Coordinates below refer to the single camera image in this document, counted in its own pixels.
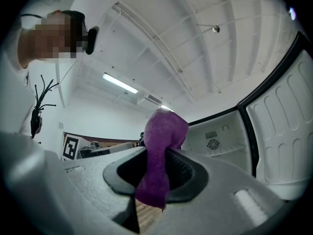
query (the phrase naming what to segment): person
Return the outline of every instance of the person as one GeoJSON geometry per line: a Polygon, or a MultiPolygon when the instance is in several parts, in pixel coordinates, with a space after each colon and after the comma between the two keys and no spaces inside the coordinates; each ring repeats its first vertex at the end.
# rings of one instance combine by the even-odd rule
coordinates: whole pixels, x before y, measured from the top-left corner
{"type": "MultiPolygon", "coordinates": [[[[21,18],[18,17],[1,46],[1,66],[5,66],[1,68],[13,70],[19,81],[32,92],[29,64],[34,60],[59,58],[60,53],[70,52],[71,57],[76,57],[78,51],[86,49],[86,32],[85,15],[78,11],[56,10],[32,29],[22,28],[21,18]]],[[[20,134],[31,136],[30,121],[34,106],[35,96],[20,134]]]]}

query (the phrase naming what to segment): white shirt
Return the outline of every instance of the white shirt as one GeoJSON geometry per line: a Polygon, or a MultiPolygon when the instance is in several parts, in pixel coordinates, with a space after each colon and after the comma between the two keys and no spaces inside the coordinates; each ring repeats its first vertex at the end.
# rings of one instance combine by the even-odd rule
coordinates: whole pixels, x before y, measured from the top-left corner
{"type": "Polygon", "coordinates": [[[23,69],[18,60],[18,44],[20,35],[22,32],[22,22],[20,18],[17,18],[14,24],[12,25],[10,31],[8,32],[5,40],[3,41],[1,47],[1,69],[11,69],[14,71],[19,82],[21,82],[28,90],[28,93],[31,92],[33,95],[33,102],[31,107],[28,109],[26,115],[23,117],[22,125],[19,129],[19,133],[31,136],[31,114],[35,106],[35,97],[34,93],[31,90],[30,78],[29,78],[29,68],[23,69]]]}

